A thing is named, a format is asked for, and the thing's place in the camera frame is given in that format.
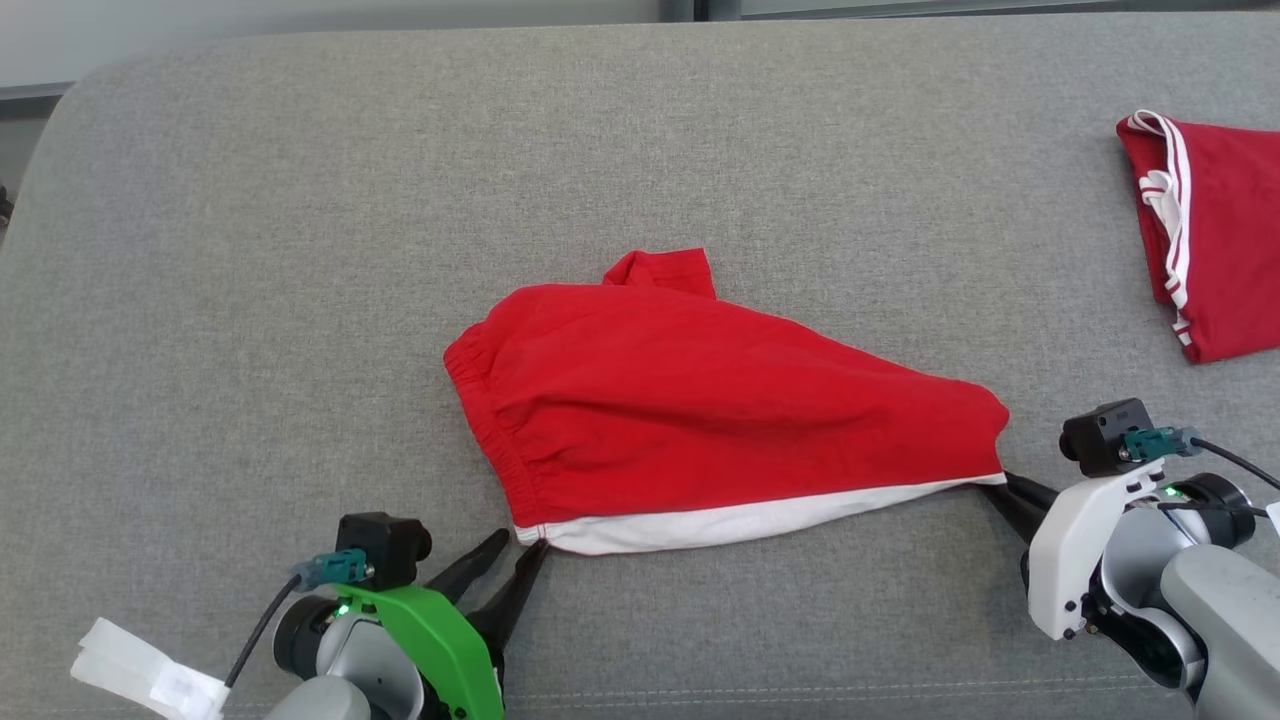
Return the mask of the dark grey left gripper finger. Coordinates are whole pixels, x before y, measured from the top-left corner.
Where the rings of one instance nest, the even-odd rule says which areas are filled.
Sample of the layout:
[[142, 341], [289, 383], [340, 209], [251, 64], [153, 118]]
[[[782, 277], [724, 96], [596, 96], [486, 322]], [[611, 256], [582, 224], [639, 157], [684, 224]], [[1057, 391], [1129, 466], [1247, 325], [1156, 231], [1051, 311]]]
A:
[[458, 603], [472, 583], [485, 577], [509, 544], [511, 533], [498, 529], [428, 582], [428, 588]]
[[530, 544], [520, 555], [507, 583], [485, 605], [467, 615], [490, 656], [506, 655], [506, 646], [515, 633], [549, 550], [550, 544], [545, 538]]

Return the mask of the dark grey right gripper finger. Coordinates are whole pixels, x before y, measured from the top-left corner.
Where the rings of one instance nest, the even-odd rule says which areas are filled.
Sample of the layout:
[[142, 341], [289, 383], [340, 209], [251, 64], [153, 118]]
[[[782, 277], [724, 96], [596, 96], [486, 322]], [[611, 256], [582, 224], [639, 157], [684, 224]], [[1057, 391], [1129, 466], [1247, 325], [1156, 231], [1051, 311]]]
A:
[[1011, 527], [1025, 546], [1030, 546], [1047, 514], [1015, 514], [1004, 511], [1005, 486], [986, 486], [984, 497]]
[[1005, 471], [1004, 511], [1015, 514], [1047, 514], [1059, 492], [1037, 480]]

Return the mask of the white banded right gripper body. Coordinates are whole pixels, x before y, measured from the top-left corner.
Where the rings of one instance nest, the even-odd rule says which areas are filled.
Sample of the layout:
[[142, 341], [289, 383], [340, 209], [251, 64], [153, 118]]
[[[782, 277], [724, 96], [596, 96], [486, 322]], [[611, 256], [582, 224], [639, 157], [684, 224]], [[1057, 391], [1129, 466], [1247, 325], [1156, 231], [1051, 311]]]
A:
[[1028, 548], [1028, 610], [1050, 638], [1071, 639], [1105, 612], [1164, 628], [1152, 600], [1185, 550], [1234, 550], [1256, 509], [1229, 480], [1172, 482], [1161, 470], [1087, 479], [1059, 493]]

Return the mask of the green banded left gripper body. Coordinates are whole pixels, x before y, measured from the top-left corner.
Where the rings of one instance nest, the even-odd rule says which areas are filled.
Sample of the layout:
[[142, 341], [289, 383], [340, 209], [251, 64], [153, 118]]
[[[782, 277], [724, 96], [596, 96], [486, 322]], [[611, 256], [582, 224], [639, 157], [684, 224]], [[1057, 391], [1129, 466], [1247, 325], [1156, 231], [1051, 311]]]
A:
[[301, 683], [273, 720], [506, 720], [497, 666], [444, 596], [335, 592], [306, 594], [276, 625], [273, 659]]

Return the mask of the red shorts with white stripe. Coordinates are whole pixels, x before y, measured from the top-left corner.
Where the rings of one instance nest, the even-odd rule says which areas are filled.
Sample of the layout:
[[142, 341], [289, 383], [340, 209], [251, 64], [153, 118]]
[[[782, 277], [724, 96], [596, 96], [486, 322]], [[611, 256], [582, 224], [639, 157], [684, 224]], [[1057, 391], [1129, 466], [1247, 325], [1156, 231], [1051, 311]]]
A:
[[732, 544], [1006, 482], [989, 389], [721, 300], [701, 249], [517, 290], [443, 360], [522, 544]]

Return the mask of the red Bulls 23 jersey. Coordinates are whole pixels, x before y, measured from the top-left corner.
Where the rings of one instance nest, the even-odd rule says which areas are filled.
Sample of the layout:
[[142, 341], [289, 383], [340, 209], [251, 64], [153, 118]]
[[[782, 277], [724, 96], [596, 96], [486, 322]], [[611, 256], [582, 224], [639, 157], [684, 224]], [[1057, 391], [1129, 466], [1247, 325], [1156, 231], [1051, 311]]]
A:
[[1138, 110], [1117, 138], [1132, 167], [1153, 296], [1194, 364], [1280, 348], [1280, 129]]

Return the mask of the white paper tag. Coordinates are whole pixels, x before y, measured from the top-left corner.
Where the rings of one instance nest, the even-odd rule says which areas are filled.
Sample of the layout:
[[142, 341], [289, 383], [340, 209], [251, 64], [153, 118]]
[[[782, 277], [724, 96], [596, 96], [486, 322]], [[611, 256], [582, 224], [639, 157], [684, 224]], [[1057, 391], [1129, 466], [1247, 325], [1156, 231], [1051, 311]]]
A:
[[230, 691], [105, 618], [79, 639], [70, 676], [146, 707], [166, 720], [223, 720]]

